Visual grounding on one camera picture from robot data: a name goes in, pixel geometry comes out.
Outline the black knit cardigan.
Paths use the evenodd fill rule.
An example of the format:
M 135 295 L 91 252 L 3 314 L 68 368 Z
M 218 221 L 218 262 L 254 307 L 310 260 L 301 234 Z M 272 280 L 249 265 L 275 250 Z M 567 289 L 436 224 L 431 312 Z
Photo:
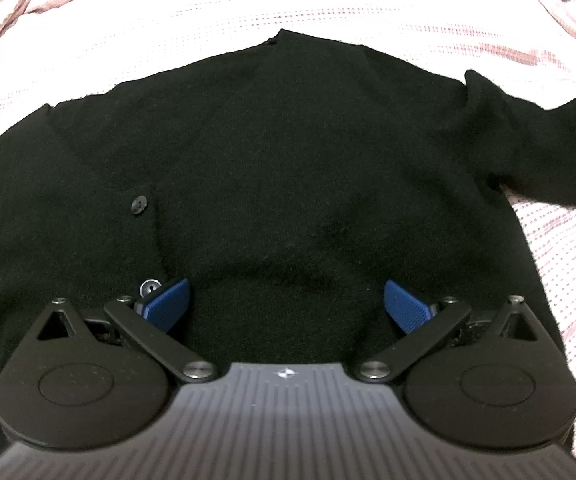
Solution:
M 518 294 L 557 336 L 507 191 L 576 206 L 576 98 L 288 30 L 43 106 L 0 136 L 0 370 L 49 300 L 149 280 L 189 282 L 172 336 L 221 366 L 369 358 L 398 336 L 388 281 Z

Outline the pink checked bed duvet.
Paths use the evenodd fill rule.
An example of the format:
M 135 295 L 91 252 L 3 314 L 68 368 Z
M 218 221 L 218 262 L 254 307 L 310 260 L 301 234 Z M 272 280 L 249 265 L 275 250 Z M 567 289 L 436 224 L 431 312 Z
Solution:
M 576 25 L 553 1 L 14 0 L 0 10 L 0 136 L 43 106 L 283 30 L 458 81 L 473 70 L 554 110 L 576 98 Z M 463 300 L 419 300 L 444 297 Z M 393 382 L 355 374 L 391 344 L 353 363 L 201 356 L 215 380 L 179 382 L 111 325 L 116 298 L 49 300 L 11 352 L 0 479 L 576 479 L 576 381 L 558 325 L 552 336 L 521 295 L 469 304 Z

